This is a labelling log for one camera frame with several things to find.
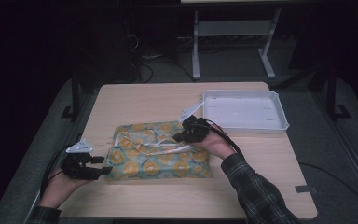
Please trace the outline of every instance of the person's left hand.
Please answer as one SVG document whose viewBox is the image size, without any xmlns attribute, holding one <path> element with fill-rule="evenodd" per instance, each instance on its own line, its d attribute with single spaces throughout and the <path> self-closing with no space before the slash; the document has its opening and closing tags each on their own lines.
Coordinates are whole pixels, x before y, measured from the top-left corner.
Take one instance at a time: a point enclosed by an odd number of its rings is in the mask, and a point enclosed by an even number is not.
<svg viewBox="0 0 358 224">
<path fill-rule="evenodd" d="M 48 182 L 39 206 L 58 208 L 76 189 L 92 182 L 92 180 L 71 179 L 64 173 L 60 173 L 61 171 L 57 169 L 51 174 L 51 176 L 56 176 Z"/>
</svg>

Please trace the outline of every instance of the person's hand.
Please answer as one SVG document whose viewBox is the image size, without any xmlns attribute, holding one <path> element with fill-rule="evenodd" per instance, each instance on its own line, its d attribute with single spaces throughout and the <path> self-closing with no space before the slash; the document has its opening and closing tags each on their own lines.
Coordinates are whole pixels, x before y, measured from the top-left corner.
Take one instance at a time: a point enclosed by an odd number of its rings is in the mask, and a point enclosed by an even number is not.
<svg viewBox="0 0 358 224">
<path fill-rule="evenodd" d="M 219 130 L 219 128 L 215 125 L 212 125 L 215 129 Z M 211 154 L 221 158 L 224 160 L 231 154 L 236 153 L 236 151 L 231 147 L 231 145 L 226 142 L 221 136 L 217 133 L 209 131 L 207 136 L 202 142 L 192 143 L 193 147 L 201 147 L 209 151 Z"/>
<path fill-rule="evenodd" d="M 54 171 L 50 178 L 39 206 L 58 208 L 76 189 L 92 182 L 92 180 L 71 179 L 62 173 L 61 169 Z"/>
</svg>

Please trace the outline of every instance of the yellow floral fabric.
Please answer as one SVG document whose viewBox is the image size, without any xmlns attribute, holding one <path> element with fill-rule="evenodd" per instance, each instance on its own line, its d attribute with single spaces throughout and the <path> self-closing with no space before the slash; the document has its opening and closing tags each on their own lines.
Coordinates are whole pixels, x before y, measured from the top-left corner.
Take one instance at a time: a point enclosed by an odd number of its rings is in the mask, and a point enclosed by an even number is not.
<svg viewBox="0 0 358 224">
<path fill-rule="evenodd" d="M 207 151 L 191 147 L 187 152 L 161 154 L 177 147 L 173 135 L 183 130 L 177 121 L 122 125 L 116 128 L 114 146 L 106 165 L 110 180 L 211 177 Z M 172 146 L 157 147 L 153 144 Z"/>
</svg>

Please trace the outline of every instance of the metal stand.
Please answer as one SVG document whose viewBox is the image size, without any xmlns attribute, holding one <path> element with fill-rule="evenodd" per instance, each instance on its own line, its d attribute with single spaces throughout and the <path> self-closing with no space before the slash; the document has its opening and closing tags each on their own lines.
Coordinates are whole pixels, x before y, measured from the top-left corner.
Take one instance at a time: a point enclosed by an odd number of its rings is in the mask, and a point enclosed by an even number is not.
<svg viewBox="0 0 358 224">
<path fill-rule="evenodd" d="M 80 111 L 80 96 L 79 96 L 79 82 L 77 80 L 77 72 L 72 74 L 72 113 L 71 106 L 67 106 L 61 115 L 63 119 L 71 119 L 74 122 Z"/>
<path fill-rule="evenodd" d="M 331 66 L 330 71 L 328 73 L 326 107 L 327 113 L 333 121 L 337 121 L 337 119 L 351 118 L 351 114 L 348 112 L 347 108 L 345 108 L 344 105 L 338 105 L 338 108 L 341 110 L 341 113 L 336 113 L 336 83 L 336 70 L 333 66 Z"/>
<path fill-rule="evenodd" d="M 279 15 L 281 14 L 281 9 L 276 9 L 274 13 L 274 17 L 269 24 L 268 33 L 267 33 L 267 42 L 264 45 L 264 48 L 258 50 L 258 54 L 260 56 L 261 62 L 266 69 L 267 77 L 270 79 L 275 78 L 274 70 L 272 69 L 271 63 L 269 62 L 269 57 L 267 56 L 269 52 L 269 46 L 271 45 L 272 37 L 274 36 L 275 29 L 277 27 Z"/>
<path fill-rule="evenodd" d="M 272 20 L 261 21 L 199 21 L 199 12 L 194 13 L 194 46 L 193 46 L 193 78 L 200 79 L 199 63 L 199 36 L 219 36 L 219 35 L 265 35 L 267 42 L 264 48 L 259 49 L 259 55 L 267 71 L 268 78 L 275 78 L 274 71 L 267 53 L 269 45 L 275 33 L 280 9 L 276 9 Z"/>
</svg>

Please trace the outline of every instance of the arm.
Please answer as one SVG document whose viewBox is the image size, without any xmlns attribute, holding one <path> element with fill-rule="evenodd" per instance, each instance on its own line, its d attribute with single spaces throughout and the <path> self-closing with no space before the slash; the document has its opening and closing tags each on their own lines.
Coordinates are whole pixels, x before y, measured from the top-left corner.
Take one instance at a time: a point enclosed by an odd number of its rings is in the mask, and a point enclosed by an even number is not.
<svg viewBox="0 0 358 224">
<path fill-rule="evenodd" d="M 287 209 L 276 186 L 256 174 L 245 158 L 219 135 L 209 132 L 202 142 L 193 146 L 203 147 L 223 160 L 221 167 L 237 191 L 239 203 L 250 223 L 299 223 Z"/>
<path fill-rule="evenodd" d="M 28 223 L 58 223 L 61 210 L 58 208 L 78 188 L 91 180 L 71 179 L 57 169 L 48 182 L 39 206 L 31 214 Z"/>
</svg>

